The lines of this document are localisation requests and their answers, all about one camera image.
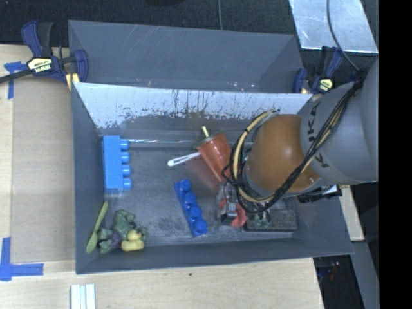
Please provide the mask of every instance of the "wire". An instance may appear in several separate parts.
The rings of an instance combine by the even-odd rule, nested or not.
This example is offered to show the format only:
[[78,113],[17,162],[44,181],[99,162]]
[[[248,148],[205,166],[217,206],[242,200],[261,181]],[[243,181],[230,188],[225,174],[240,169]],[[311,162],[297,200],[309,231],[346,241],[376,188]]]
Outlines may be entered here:
[[219,14],[219,26],[220,30],[223,30],[223,25],[221,21],[221,7],[220,7],[220,0],[218,0],[218,14]]
[[[326,122],[323,124],[322,128],[319,130],[315,140],[312,142],[309,150],[304,157],[301,165],[299,165],[286,179],[284,184],[278,188],[278,190],[269,196],[257,197],[256,192],[251,193],[251,187],[248,185],[246,179],[242,177],[243,168],[245,163],[239,166],[239,161],[242,161],[242,151],[243,144],[246,136],[250,133],[252,128],[254,128],[261,120],[263,120],[271,111],[263,113],[262,115],[255,118],[250,125],[244,130],[244,132],[239,137],[238,141],[235,143],[232,149],[232,155],[230,158],[230,171],[232,173],[232,184],[236,186],[238,193],[238,202],[242,208],[251,214],[258,214],[260,212],[266,211],[268,208],[273,206],[283,195],[289,190],[292,184],[297,180],[299,175],[309,166],[311,161],[315,158],[317,152],[322,148],[322,146],[328,141],[328,139],[333,135],[337,126],[339,125],[346,108],[350,100],[359,92],[362,88],[361,81],[356,82],[351,89],[349,89],[338,101],[330,116],[327,118]],[[253,203],[260,203],[262,206],[255,210],[247,207],[243,200],[251,201]]]
[[344,50],[342,49],[342,46],[339,44],[339,42],[336,38],[335,32],[332,28],[332,22],[330,20],[330,0],[326,0],[326,14],[328,16],[329,30],[330,30],[330,33],[332,34],[332,37],[333,37],[333,40],[335,41],[335,44],[342,51],[342,54],[343,54],[344,58],[349,62],[349,64],[352,66],[352,68],[354,68],[356,71],[359,71],[359,68],[355,65],[355,63],[352,62],[352,60],[349,58],[348,54],[346,54],[344,52]]

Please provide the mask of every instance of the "orange object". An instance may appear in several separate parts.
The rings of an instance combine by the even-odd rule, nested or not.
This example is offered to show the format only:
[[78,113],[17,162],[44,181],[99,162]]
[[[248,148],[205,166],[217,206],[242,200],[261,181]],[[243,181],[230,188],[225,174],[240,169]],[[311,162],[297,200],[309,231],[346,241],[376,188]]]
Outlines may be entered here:
[[[258,186],[268,191],[278,190],[302,163],[301,119],[298,115],[277,115],[260,127],[246,164],[250,178]],[[288,192],[302,191],[318,179],[308,166]]]
[[[222,177],[222,170],[228,166],[232,153],[232,148],[227,142],[225,133],[220,131],[208,136],[196,146],[196,149],[199,150],[201,157],[205,160],[213,175],[219,181],[225,181]],[[225,176],[227,178],[231,177],[229,168],[226,169]]]

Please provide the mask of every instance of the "blue toy block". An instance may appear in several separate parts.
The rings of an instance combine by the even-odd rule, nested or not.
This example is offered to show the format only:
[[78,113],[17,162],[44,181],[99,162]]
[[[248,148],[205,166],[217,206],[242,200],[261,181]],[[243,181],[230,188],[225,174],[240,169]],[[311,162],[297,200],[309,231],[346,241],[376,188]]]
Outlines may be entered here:
[[185,213],[189,228],[194,237],[207,233],[206,221],[201,216],[201,209],[196,202],[196,195],[192,192],[189,180],[183,179],[174,184],[180,205]]
[[129,141],[120,139],[120,136],[103,136],[103,168],[104,190],[109,194],[120,194],[123,190],[130,190],[132,183],[129,162]]
[[14,276],[41,276],[44,263],[14,265],[10,263],[10,237],[3,238],[1,247],[0,281],[11,281]]

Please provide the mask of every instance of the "yellow clamp label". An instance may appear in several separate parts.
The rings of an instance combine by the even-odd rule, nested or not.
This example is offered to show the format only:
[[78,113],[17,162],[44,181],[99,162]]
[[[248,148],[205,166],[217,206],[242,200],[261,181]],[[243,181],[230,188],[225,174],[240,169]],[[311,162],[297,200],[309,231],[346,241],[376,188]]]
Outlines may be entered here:
[[52,68],[52,59],[32,59],[28,64],[28,68],[36,73],[50,70]]

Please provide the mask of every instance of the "red object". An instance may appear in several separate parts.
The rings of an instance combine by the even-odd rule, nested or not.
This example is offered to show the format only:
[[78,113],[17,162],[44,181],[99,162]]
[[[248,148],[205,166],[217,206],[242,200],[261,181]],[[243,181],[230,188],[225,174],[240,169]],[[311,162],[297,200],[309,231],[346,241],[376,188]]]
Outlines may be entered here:
[[[225,206],[225,202],[226,199],[223,199],[220,203],[219,203],[219,208],[222,209],[223,206]],[[240,228],[242,225],[244,225],[246,223],[246,212],[245,210],[241,207],[241,205],[239,205],[238,203],[236,204],[236,218],[232,221],[232,223],[230,224],[231,227],[234,228]]]

